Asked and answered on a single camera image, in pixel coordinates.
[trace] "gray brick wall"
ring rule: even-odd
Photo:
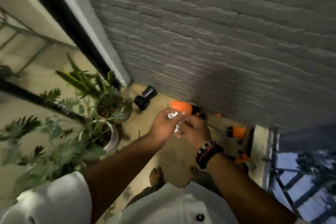
[[[246,124],[336,121],[336,0],[90,0],[135,82]]]

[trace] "black cup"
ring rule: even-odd
[[[136,96],[134,103],[139,107],[140,111],[143,111],[149,106],[150,101],[142,96]]]
[[[151,100],[153,97],[155,97],[158,93],[156,90],[153,89],[152,86],[148,86],[145,91],[142,93],[143,97],[145,99]]]

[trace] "orange object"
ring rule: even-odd
[[[246,153],[242,153],[240,154],[234,161],[237,163],[237,164],[240,164],[240,163],[244,163],[246,161],[250,161],[251,158],[249,156],[247,156]]]
[[[239,139],[243,139],[246,134],[246,128],[233,127],[233,137],[238,137]]]
[[[178,110],[179,112],[185,112],[186,115],[191,115],[193,112],[193,106],[188,102],[171,101],[170,108]]]

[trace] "hand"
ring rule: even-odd
[[[180,131],[175,135],[185,138],[195,151],[206,142],[211,141],[210,130],[204,120],[196,116],[189,116],[180,124]]]
[[[162,148],[166,140],[174,133],[176,125],[184,119],[183,113],[179,113],[172,119],[168,118],[169,113],[175,113],[177,110],[166,108],[159,112],[153,121],[152,128],[149,131],[149,135],[152,135],[155,141]]]

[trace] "white tissue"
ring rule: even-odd
[[[175,117],[176,115],[178,115],[178,114],[179,114],[178,112],[175,112],[175,113],[169,113],[169,114],[168,114],[168,118],[169,118],[169,119],[172,119],[172,118],[174,118],[174,117]],[[179,130],[179,128],[180,128],[180,126],[177,124],[174,133],[176,133],[176,132]]]

